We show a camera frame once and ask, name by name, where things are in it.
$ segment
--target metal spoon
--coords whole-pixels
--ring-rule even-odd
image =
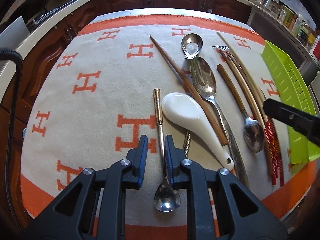
[[[236,140],[227,119],[215,100],[217,84],[210,66],[203,58],[197,56],[191,60],[190,72],[194,87],[203,99],[212,104],[212,109],[220,120],[221,127],[229,142],[228,146],[231,157],[235,163],[235,172],[238,179],[249,188],[248,176]]]
[[[201,51],[202,38],[195,33],[189,33],[182,38],[181,47],[186,59],[193,59]]]
[[[244,104],[236,90],[235,86],[233,85],[230,77],[228,76],[227,72],[224,70],[222,65],[217,66],[217,70],[219,71],[220,75],[223,77],[224,81],[228,85],[232,95],[234,96],[241,114],[244,118],[244,129],[243,135],[244,140],[254,153],[260,152],[263,149],[265,140],[264,140],[264,133],[260,123],[257,120],[253,120],[248,116],[247,111],[245,110]]]
[[[153,204],[155,208],[159,211],[170,212],[180,206],[181,199],[178,191],[171,187],[166,177],[166,168],[165,168],[165,160],[164,160],[164,135],[163,135],[163,127],[162,127],[163,119],[162,119],[162,109],[161,109],[159,88],[153,90],[153,97],[154,97],[155,108],[156,108],[160,157],[161,157],[161,166],[162,166],[162,172],[163,172],[163,181],[161,182],[161,184],[159,185],[156,191]]]

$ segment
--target tablecloth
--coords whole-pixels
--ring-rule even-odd
[[[261,54],[264,40],[242,27],[199,17],[147,15],[99,19],[87,25],[65,49],[32,109],[21,158],[21,191],[27,211],[36,217],[83,168],[108,168],[137,146],[141,134],[146,134],[149,150],[144,183],[139,191],[127,191],[127,238],[185,239],[185,191],[180,191],[181,206],[174,212],[161,213],[153,206],[162,173],[152,93],[154,88],[160,88],[163,98],[185,89],[149,35],[189,76],[189,62],[183,58],[181,39],[187,33],[197,33],[204,41],[199,55],[214,72],[216,100],[242,154],[250,189],[276,217],[284,217],[311,185],[315,164],[289,165],[288,133],[284,124],[275,122],[285,185],[280,187],[278,182],[272,186],[264,153],[253,154],[243,140],[241,113],[216,70],[217,64],[224,66],[251,114],[247,101],[227,64],[212,48],[212,45],[225,45],[217,35],[217,31],[222,32],[241,55],[265,96],[279,100],[266,65],[257,65],[254,60]],[[183,128],[164,119],[164,133],[172,134],[176,147],[182,147]],[[196,135],[192,135],[189,158],[204,168],[221,167]],[[166,234],[159,227],[165,227]]]

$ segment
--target white ceramic spoon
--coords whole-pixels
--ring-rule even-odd
[[[201,106],[192,97],[170,93],[162,99],[162,112],[171,122],[198,135],[224,168],[233,169],[233,160],[220,144]]]

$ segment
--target metal screw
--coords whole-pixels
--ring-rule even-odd
[[[184,159],[184,160],[182,160],[182,164],[183,164],[183,165],[189,166],[189,165],[191,165],[191,163],[192,163],[192,160],[190,160],[190,159]]]
[[[226,169],[226,168],[221,168],[221,169],[219,170],[219,172],[220,172],[221,175],[224,175],[224,176],[226,176],[226,175],[229,174],[229,170]]]
[[[123,165],[123,166],[127,166],[127,165],[130,164],[130,161],[127,160],[127,159],[123,159],[123,160],[120,161],[120,164]]]
[[[84,173],[85,175],[90,175],[90,174],[93,173],[93,169],[91,169],[91,168],[85,168],[85,169],[83,170],[83,173]]]

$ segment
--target green plastic basket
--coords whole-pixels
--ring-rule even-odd
[[[280,93],[281,101],[309,114],[315,115],[307,86],[291,60],[284,51],[269,41],[266,41],[262,58],[267,64],[273,80]],[[288,126],[290,140],[290,163],[311,162],[320,157],[320,148]]]

